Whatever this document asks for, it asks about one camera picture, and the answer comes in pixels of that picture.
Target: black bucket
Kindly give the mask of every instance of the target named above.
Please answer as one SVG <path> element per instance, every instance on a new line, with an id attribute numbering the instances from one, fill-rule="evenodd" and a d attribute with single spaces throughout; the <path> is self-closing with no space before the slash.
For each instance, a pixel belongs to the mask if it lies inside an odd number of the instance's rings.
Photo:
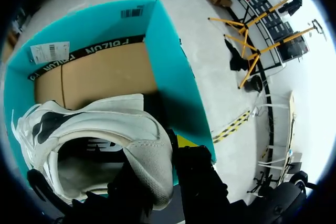
<path id="1" fill-rule="evenodd" d="M 263 85 L 260 76 L 253 76 L 251 79 L 245 82 L 244 89 L 246 92 L 262 92 Z"/>

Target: concrete floor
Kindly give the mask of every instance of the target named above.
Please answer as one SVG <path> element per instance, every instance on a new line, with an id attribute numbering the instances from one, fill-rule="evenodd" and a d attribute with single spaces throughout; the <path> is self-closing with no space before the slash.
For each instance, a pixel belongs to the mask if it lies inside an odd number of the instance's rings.
<path id="1" fill-rule="evenodd" d="M 32 17 L 16 48 L 54 20 L 110 1 L 116 0 L 49 0 Z M 252 109 L 256 102 L 264 102 L 264 95 L 256 100 L 257 94 L 237 89 L 245 72 L 230 70 L 231 54 L 223 39 L 223 34 L 235 34 L 222 23 L 207 19 L 231 19 L 227 11 L 213 6 L 208 0 L 161 1 L 176 27 L 195 74 L 211 131 L 223 130 L 246 110 Z M 251 200 L 246 191 L 254 185 L 253 177 L 258 173 L 256 162 L 269 139 L 267 112 L 260 114 L 260 117 L 250 118 L 236 133 L 215 145 L 216 169 L 228 185 L 231 202 Z"/>

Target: yellow stand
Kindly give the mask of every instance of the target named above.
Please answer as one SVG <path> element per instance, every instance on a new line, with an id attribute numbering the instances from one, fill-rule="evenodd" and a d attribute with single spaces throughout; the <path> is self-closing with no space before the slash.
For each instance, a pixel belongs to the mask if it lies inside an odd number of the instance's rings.
<path id="1" fill-rule="evenodd" d="M 243 52 L 242 52 L 242 54 L 241 54 L 242 58 L 244 57 L 244 53 L 245 53 L 245 49 L 246 49 L 246 47 L 248 47 L 248 48 L 250 48 L 250 49 L 256 51 L 255 54 L 252 54 L 252 55 L 250 55 L 250 56 L 247 57 L 248 60 L 251 60 L 251 59 L 254 58 L 254 61 L 253 61 L 252 66 L 249 68 L 249 70 L 248 70 L 248 72 L 247 72 L 245 78 L 244 78 L 243 81 L 240 83 L 240 85 L 239 85 L 239 87 L 238 87 L 239 89 L 241 89 L 241 88 L 244 86 L 244 84 L 245 84 L 245 82 L 247 81 L 247 79 L 249 78 L 251 72 L 252 72 L 253 69 L 255 68 L 255 66 L 256 66 L 256 64 L 257 64 L 257 62 L 258 62 L 258 60 L 259 60 L 261 54 L 263 54 L 264 52 L 267 52 L 267 51 L 269 51 L 269 50 L 272 50 L 272 49 L 274 49 L 274 48 L 280 46 L 280 45 L 283 44 L 283 43 L 287 43 L 287 42 L 289 42 L 289 41 L 291 41 L 291 40 L 294 40 L 294 39 L 300 37 L 302 34 L 308 33 L 308 32 L 310 32 L 310 31 L 312 31 L 312 30 L 314 30 L 314 29 L 318 30 L 317 26 L 315 25 L 315 23 L 318 24 L 318 22 L 317 22 L 316 20 L 313 20 L 313 27 L 308 28 L 307 30 L 304 30 L 304 31 L 302 31 L 302 32 L 300 32 L 300 33 L 294 34 L 294 35 L 292 35 L 292 36 L 290 36 L 290 37 L 284 39 L 283 41 L 281 41 L 281 42 L 277 42 L 277 43 L 275 43 L 275 44 L 273 44 L 273 45 L 271 45 L 271 46 L 269 46 L 269 47 L 267 47 L 267 48 L 265 48 L 265 49 L 263 49 L 263 50 L 260 50 L 260 51 L 259 51 L 259 50 L 256 49 L 255 47 L 249 45 L 249 44 L 247 43 L 248 28 L 249 28 L 251 25 L 257 23 L 257 22 L 258 22 L 259 20 L 261 20 L 262 18 L 265 18 L 267 15 L 269 15 L 270 13 L 272 13 L 274 10 L 276 10 L 278 7 L 280 7 L 281 5 L 283 5 L 284 3 L 286 3 L 287 1 L 289 1 L 289 0 L 284 0 L 284 1 L 280 2 L 279 4 L 277 4 L 276 6 L 272 7 L 270 10 L 268 10 L 267 12 L 262 13 L 260 16 L 258 16 L 257 18 L 255 18 L 254 20 L 252 20 L 251 22 L 249 22 L 248 24 L 243 24 L 243 23 L 240 23 L 240 22 L 235 22 L 235 21 L 232 21 L 232 20 L 226 20 L 226 19 L 220 19 L 220 18 L 208 18 L 209 20 L 214 20 L 214 21 L 224 22 L 224 23 L 230 25 L 231 27 L 233 27 L 233 28 L 234 28 L 240 35 L 243 35 L 243 36 L 244 36 L 244 41 L 242 41 L 242 40 L 239 40 L 239 39 L 234 38 L 234 37 L 232 37 L 232 36 L 224 35 L 224 37 L 230 38 L 230 39 L 232 39 L 232 40 L 234 40 L 234 41 L 236 41 L 236 42 L 238 42 L 238 43 L 241 43 L 241 44 L 243 45 Z"/>

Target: hazard tape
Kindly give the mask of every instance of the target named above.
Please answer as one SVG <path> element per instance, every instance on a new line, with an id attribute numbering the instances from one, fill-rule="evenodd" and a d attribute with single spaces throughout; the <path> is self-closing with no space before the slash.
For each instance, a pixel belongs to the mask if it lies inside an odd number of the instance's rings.
<path id="1" fill-rule="evenodd" d="M 230 136 L 232 133 L 236 132 L 238 128 L 248 120 L 250 113 L 251 112 L 248 110 L 240 117 L 238 117 L 237 120 L 235 120 L 225 130 L 223 130 L 213 138 L 213 143 L 216 144 L 222 141 L 223 139 L 227 138 L 228 136 Z"/>
<path id="2" fill-rule="evenodd" d="M 268 152 L 268 146 L 266 147 L 264 153 L 262 154 L 261 159 L 263 159 L 266 156 L 267 152 Z"/>

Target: sneaker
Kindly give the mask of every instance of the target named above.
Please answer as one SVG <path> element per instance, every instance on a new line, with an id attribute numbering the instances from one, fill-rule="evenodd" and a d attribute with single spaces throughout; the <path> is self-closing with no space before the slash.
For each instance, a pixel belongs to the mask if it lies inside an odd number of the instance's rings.
<path id="1" fill-rule="evenodd" d="M 16 127 L 13 114 L 12 131 L 27 166 L 42 172 L 62 198 L 107 193 L 127 159 L 152 192 L 154 209 L 169 203 L 172 147 L 164 128 L 143 111 L 143 95 L 102 99 L 74 111 L 48 101 L 30 108 Z"/>

